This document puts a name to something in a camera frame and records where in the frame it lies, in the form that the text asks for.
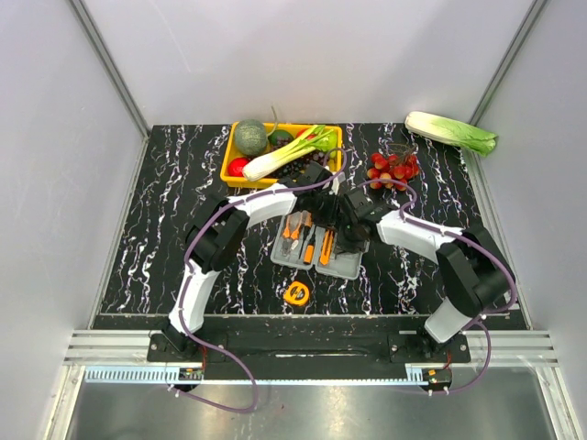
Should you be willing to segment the orange utility knife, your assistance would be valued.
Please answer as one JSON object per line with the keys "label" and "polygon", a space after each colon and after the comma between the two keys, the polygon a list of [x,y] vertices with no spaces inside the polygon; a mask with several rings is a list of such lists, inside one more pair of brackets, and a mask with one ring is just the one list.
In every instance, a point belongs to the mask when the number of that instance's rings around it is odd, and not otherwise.
{"label": "orange utility knife", "polygon": [[324,236],[319,263],[326,266],[330,260],[330,254],[332,252],[332,246],[334,241],[335,233],[332,230],[327,230]]}

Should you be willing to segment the orange pliers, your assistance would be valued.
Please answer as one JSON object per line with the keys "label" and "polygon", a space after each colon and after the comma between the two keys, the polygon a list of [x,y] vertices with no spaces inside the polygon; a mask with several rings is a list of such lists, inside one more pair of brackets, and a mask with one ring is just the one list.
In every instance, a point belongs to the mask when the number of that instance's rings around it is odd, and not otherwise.
{"label": "orange pliers", "polygon": [[303,225],[304,216],[302,212],[289,214],[285,219],[282,232],[282,255],[287,257],[299,243],[300,230]]}

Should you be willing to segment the grey plastic tool case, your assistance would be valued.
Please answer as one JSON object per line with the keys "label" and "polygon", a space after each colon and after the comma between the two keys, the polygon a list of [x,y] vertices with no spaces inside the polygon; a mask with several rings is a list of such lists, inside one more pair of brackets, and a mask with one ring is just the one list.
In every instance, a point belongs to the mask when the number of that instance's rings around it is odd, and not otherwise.
{"label": "grey plastic tool case", "polygon": [[[335,233],[335,236],[334,236],[334,241],[333,241],[333,246],[332,246],[332,252],[330,254],[330,260],[326,266],[323,266],[319,263],[320,252],[321,252],[324,236],[325,236],[325,233],[327,230],[324,227],[319,227],[319,226],[314,225],[313,222],[312,222],[312,228],[311,228],[311,230],[306,238],[306,241],[305,241],[304,252],[302,254],[302,257],[301,258],[298,257],[299,244],[300,244],[300,239],[302,236],[302,227],[300,230],[299,243],[298,243],[297,247],[291,252],[291,254],[289,256],[287,256],[287,257],[283,256],[282,255],[282,232],[284,230],[285,219],[287,218],[287,216],[285,216],[282,219],[282,221],[280,223],[280,227],[278,229],[278,236],[275,239],[275,242],[274,242],[274,245],[273,245],[273,248],[271,251],[271,262],[272,263],[274,263],[276,265],[288,267],[291,269],[297,269],[297,270],[315,270],[317,273],[331,276],[331,277],[341,278],[344,280],[356,280],[359,277],[362,255],[365,252],[359,253],[359,254],[336,254],[335,253],[335,244],[336,244],[337,233],[334,231],[333,232]],[[316,247],[315,247],[313,261],[311,264],[307,265],[307,264],[303,263],[303,258],[304,258],[304,253],[305,253],[305,247],[308,243],[309,236],[310,236],[311,231],[314,226],[316,227]]]}

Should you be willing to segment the orange black screwdriver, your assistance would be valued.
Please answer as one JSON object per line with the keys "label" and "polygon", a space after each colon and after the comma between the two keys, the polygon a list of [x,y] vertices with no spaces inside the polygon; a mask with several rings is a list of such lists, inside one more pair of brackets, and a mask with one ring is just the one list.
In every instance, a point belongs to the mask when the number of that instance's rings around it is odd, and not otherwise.
{"label": "orange black screwdriver", "polygon": [[315,252],[315,247],[316,247],[316,227],[314,226],[311,234],[309,236],[308,239],[308,243],[305,247],[305,253],[304,253],[304,258],[303,258],[303,263],[304,264],[311,264],[313,261],[313,257],[314,257],[314,252]]}
{"label": "orange black screwdriver", "polygon": [[303,216],[303,226],[302,226],[302,236],[300,239],[300,244],[299,244],[299,253],[298,253],[298,257],[301,258],[302,254],[304,252],[304,246],[305,246],[305,241],[306,238],[310,232],[312,228],[312,215],[310,212],[308,211],[304,211],[304,216]]}

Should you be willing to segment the yellow tape measure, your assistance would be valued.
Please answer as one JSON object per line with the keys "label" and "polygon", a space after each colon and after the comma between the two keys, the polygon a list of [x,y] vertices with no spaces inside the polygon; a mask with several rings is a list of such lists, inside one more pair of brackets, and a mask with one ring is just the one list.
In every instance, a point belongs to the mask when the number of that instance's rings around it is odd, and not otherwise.
{"label": "yellow tape measure", "polygon": [[309,297],[309,288],[300,281],[294,281],[283,294],[283,299],[288,304],[294,306],[302,306],[307,304]]}

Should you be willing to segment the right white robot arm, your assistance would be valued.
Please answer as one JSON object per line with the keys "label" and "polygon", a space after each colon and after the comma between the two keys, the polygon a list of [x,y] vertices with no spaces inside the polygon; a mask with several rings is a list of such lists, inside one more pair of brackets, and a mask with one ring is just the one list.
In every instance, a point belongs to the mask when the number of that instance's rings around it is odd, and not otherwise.
{"label": "right white robot arm", "polygon": [[445,298],[410,344],[430,358],[483,314],[508,311],[517,301],[515,275],[483,225],[434,224],[374,202],[361,189],[338,197],[338,243],[351,251],[367,242],[405,248],[437,264]]}

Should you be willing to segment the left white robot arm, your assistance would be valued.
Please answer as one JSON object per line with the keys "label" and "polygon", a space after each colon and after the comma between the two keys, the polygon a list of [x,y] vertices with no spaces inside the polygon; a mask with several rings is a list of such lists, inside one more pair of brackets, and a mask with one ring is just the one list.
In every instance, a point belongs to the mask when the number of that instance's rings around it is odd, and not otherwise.
{"label": "left white robot arm", "polygon": [[306,208],[343,179],[342,170],[333,172],[312,162],[299,177],[282,179],[258,192],[230,197],[207,195],[196,207],[187,233],[180,293],[162,329],[169,343],[183,352],[190,337],[202,328],[216,278],[236,256],[249,228],[289,215],[295,207]]}

